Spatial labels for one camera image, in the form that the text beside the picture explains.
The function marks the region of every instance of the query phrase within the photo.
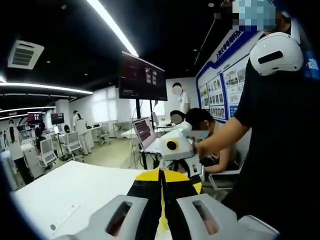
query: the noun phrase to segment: television screen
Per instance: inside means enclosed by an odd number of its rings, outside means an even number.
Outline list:
[[[167,101],[165,71],[145,60],[122,52],[119,98]]]
[[[51,123],[52,125],[64,124],[65,118],[63,113],[51,113]]]
[[[28,124],[40,124],[43,122],[42,113],[28,113],[26,119]]]

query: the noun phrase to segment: floor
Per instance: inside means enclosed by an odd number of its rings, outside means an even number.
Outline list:
[[[139,153],[130,154],[133,148],[132,143],[127,138],[111,138],[111,144],[99,145],[95,144],[92,153],[84,156],[84,162],[101,167],[123,168],[123,169],[139,169],[143,170],[143,166],[138,161]],[[150,155],[146,158],[148,169],[153,169],[153,159]],[[58,168],[65,162],[58,161],[54,168]],[[204,187],[204,192],[213,196],[215,194],[212,187]],[[217,196],[217,200],[221,201],[226,192],[222,192]]]

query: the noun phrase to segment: gray device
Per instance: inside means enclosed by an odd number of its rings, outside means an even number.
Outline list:
[[[74,235],[63,235],[56,240],[135,240],[143,210],[148,202],[146,198],[119,195],[95,212],[88,226]],[[192,240],[274,240],[278,232],[264,222],[252,216],[239,221],[236,213],[216,201],[208,194],[177,199],[184,214]],[[217,233],[210,235],[197,210],[200,206],[206,218],[213,221]],[[116,222],[122,210],[128,211],[118,236],[108,233],[108,228]]]

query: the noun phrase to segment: ceiling light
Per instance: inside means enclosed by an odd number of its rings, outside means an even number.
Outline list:
[[[129,40],[126,38],[124,33],[118,27],[116,22],[113,20],[113,18],[107,12],[107,10],[101,5],[101,3],[98,0],[87,0],[87,2],[94,8],[94,10],[96,10],[96,12],[100,15],[100,17],[102,17],[102,19],[106,22],[106,24],[109,25],[109,27],[116,34],[116,36],[120,39],[120,41],[123,43],[123,45],[126,47],[126,49],[128,49],[128,51],[132,55],[139,57],[139,55],[136,52],[136,50],[134,49],[134,47],[131,45]]]
[[[31,110],[31,109],[55,109],[55,108],[56,108],[55,106],[24,107],[24,108],[1,110],[0,113],[15,112],[15,111],[21,111],[21,110]]]
[[[41,84],[33,84],[33,83],[22,83],[22,82],[6,82],[0,83],[0,87],[29,87],[29,88],[40,88],[40,89],[53,89],[53,90],[60,90],[66,92],[74,92],[80,94],[93,94],[92,91],[84,91],[78,89],[72,89],[67,87],[60,87],[60,86],[48,86],[48,85],[41,85]]]
[[[5,116],[5,117],[0,117],[0,120],[4,120],[4,119],[13,119],[13,118],[25,117],[25,116],[28,116],[28,114],[21,114],[21,115],[15,115],[15,116]]]
[[[6,80],[3,76],[0,76],[0,82],[2,82],[2,83],[6,83],[6,82],[7,82],[7,80]]]

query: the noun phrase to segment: dark top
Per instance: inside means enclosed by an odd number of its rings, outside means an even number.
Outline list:
[[[262,77],[249,61],[234,115],[252,128],[252,135],[247,159],[231,192],[241,199],[244,214],[279,231],[296,228],[308,218],[307,208],[315,199],[314,184],[319,180],[315,171],[320,155],[320,81],[304,73]]]
[[[43,140],[46,140],[46,138],[44,136],[40,136],[35,141],[36,148],[39,150],[39,152],[41,152],[40,142]]]

